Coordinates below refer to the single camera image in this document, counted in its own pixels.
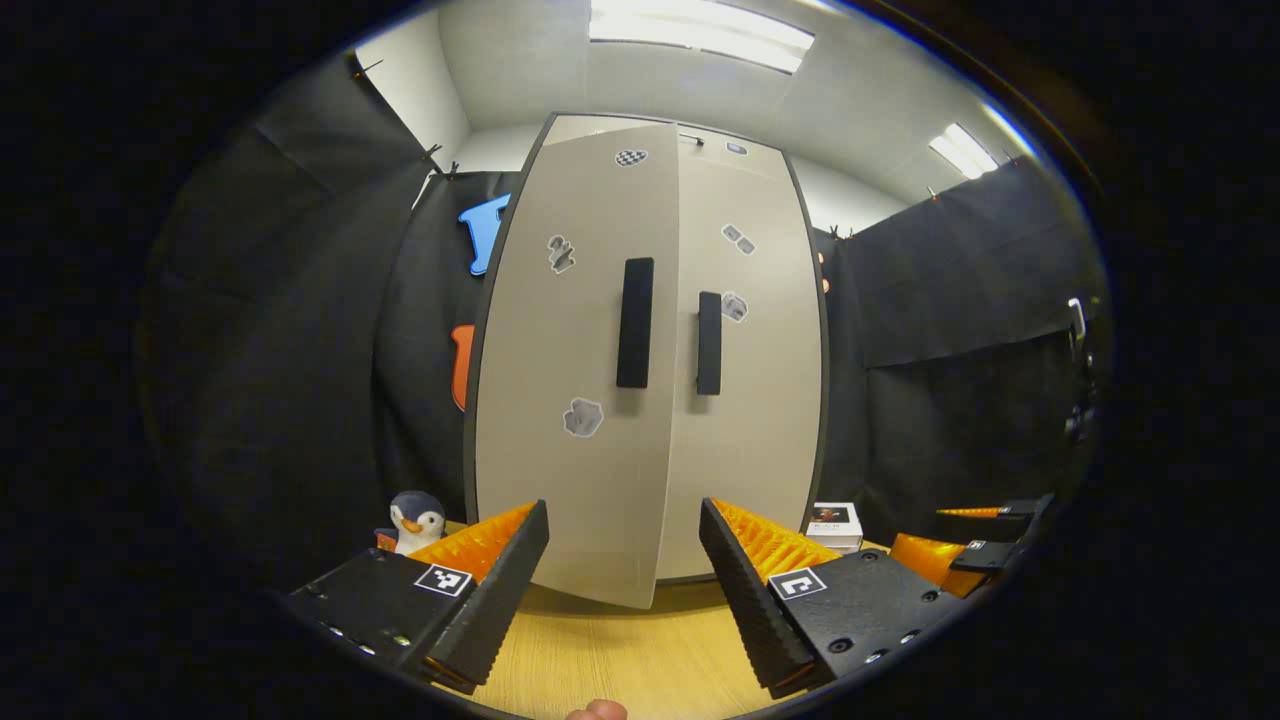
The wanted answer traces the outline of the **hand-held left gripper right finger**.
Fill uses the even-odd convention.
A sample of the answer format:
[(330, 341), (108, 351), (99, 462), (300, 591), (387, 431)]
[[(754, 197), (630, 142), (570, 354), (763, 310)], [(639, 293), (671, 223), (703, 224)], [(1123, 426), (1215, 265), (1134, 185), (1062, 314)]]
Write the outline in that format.
[(951, 625), (963, 600), (891, 555), (824, 562), (803, 536), (751, 528), (755, 516), (704, 498), (698, 534), (748, 660), (774, 700), (869, 682)]

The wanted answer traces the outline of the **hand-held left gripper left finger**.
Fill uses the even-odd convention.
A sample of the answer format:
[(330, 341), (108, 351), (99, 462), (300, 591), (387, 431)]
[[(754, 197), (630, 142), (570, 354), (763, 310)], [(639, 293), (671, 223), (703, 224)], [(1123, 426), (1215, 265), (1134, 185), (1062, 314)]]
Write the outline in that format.
[(410, 555), (365, 550), (284, 605), (384, 673), (472, 694), (490, 676), (549, 537), (539, 498)]

